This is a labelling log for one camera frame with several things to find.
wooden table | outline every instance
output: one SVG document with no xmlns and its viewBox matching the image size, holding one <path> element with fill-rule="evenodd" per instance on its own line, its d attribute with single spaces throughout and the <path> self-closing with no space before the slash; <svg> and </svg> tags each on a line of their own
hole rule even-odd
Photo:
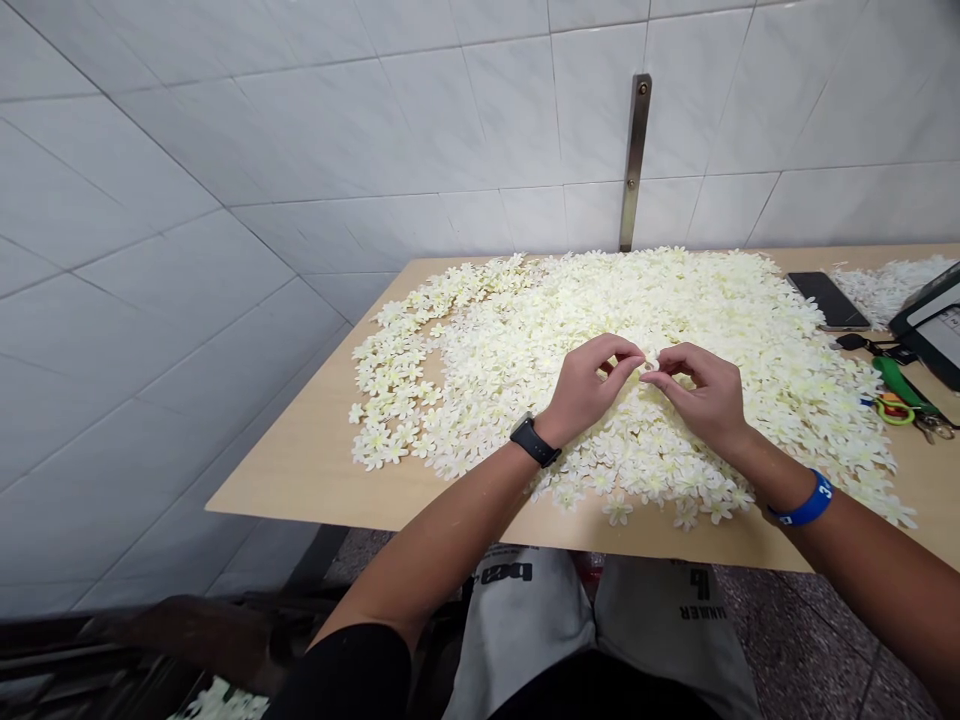
<svg viewBox="0 0 960 720">
<path fill-rule="evenodd" d="M 829 269 L 846 260 L 848 268 L 875 268 L 889 260 L 918 260 L 940 253 L 960 257 L 960 244 L 764 250 L 784 272 Z M 464 258 L 415 260 L 397 277 L 357 324 L 283 415 L 263 436 L 207 504 L 208 510 L 261 517 L 306 520 L 352 527 L 399 530 L 447 484 L 423 461 L 367 473 L 351 459 L 355 425 L 350 405 L 362 402 L 354 383 L 353 348 L 377 328 L 366 322 L 387 300 L 400 299 L 428 276 Z M 865 351 L 858 351 L 865 357 Z M 428 379 L 440 379 L 437 354 L 425 366 Z M 960 399 L 919 364 L 905 374 L 936 404 Z M 517 408 L 519 416 L 524 408 Z M 905 505 L 916 508 L 919 529 L 912 535 L 960 569 L 960 438 L 930 446 L 912 426 L 890 428 L 899 463 L 895 478 Z M 593 493 L 574 515 L 562 516 L 550 502 L 523 508 L 503 539 L 527 545 L 592 550 L 623 555 L 670 557 L 699 562 L 809 571 L 793 546 L 759 512 L 738 515 L 719 526 L 700 523 L 690 533 L 673 528 L 672 509 L 635 505 L 627 527 L 612 528 Z"/>
</svg>

black sleeve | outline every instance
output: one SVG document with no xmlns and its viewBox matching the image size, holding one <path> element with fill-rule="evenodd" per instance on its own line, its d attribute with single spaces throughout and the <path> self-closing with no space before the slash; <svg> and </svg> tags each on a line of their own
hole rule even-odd
<svg viewBox="0 0 960 720">
<path fill-rule="evenodd" d="M 263 720 L 402 718 L 410 673 L 410 651 L 396 630 L 351 625 L 303 656 Z"/>
</svg>

forearm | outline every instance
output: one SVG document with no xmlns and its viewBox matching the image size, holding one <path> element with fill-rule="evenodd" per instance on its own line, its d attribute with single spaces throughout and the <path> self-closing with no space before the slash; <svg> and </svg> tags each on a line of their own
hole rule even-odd
<svg viewBox="0 0 960 720">
<path fill-rule="evenodd" d="M 724 455 L 779 512 L 815 491 L 813 473 L 755 430 Z M 781 529 L 941 704 L 957 702 L 960 574 L 840 491 L 814 522 Z"/>
<path fill-rule="evenodd" d="M 410 646 L 513 519 L 540 466 L 508 442 L 448 487 L 394 537 L 350 588 L 314 642 L 380 622 Z"/>
</svg>

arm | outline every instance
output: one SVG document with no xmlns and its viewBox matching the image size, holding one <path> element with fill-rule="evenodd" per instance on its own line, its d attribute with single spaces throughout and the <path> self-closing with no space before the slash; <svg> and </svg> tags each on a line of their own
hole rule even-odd
<svg viewBox="0 0 960 720">
<path fill-rule="evenodd" d="M 620 360 L 612 367 L 608 360 Z M 601 335 L 567 355 L 537 434 L 562 447 L 607 411 L 643 362 L 633 343 Z M 605 380 L 597 369 L 609 374 Z M 424 508 L 373 559 L 320 628 L 313 643 L 360 623 L 395 629 L 411 652 L 424 624 L 470 576 L 522 505 L 540 466 L 508 442 Z"/>
<path fill-rule="evenodd" d="M 735 365 L 689 343 L 659 360 L 661 372 L 640 379 L 660 388 L 690 430 L 771 507 L 790 512 L 810 498 L 813 473 L 744 420 Z M 676 373 L 690 375 L 697 388 L 681 387 Z M 960 709 L 960 574 L 840 491 L 812 523 L 778 527 L 941 707 Z"/>
</svg>

metal bracket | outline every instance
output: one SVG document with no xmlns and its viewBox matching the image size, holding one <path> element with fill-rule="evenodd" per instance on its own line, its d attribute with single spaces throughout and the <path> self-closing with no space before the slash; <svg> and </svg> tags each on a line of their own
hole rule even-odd
<svg viewBox="0 0 960 720">
<path fill-rule="evenodd" d="M 633 226 L 637 221 L 637 198 L 640 194 L 640 168 L 643 166 L 643 145 L 647 140 L 647 114 L 650 111 L 650 75 L 633 76 L 630 95 L 630 144 L 627 146 L 627 178 L 623 185 L 623 209 L 620 212 L 620 252 L 633 248 Z"/>
</svg>

